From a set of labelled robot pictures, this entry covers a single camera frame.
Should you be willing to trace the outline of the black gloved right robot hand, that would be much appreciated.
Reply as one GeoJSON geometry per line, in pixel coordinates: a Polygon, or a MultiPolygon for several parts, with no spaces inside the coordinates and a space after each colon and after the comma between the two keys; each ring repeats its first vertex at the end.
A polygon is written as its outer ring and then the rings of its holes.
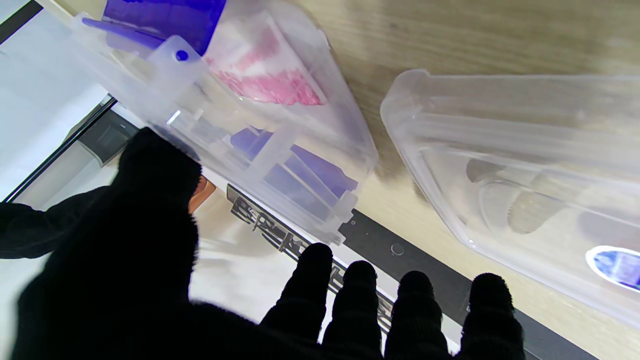
{"type": "Polygon", "coordinates": [[[1,259],[37,259],[51,253],[66,231],[76,225],[107,189],[107,186],[100,186],[74,194],[47,210],[37,210],[24,203],[1,203],[1,259]]]}

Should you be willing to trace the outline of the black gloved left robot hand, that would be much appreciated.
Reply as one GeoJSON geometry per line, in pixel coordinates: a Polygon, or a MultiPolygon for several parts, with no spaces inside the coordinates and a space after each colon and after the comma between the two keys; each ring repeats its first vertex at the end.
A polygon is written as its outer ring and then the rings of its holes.
{"type": "Polygon", "coordinates": [[[145,127],[118,173],[17,303],[13,360],[523,360],[524,331],[503,278],[471,283],[461,348],[421,271],[401,279],[382,343],[377,272],[350,264],[322,333],[333,253],[314,243],[259,323],[189,297],[199,245],[188,205],[201,166],[145,127]]]}

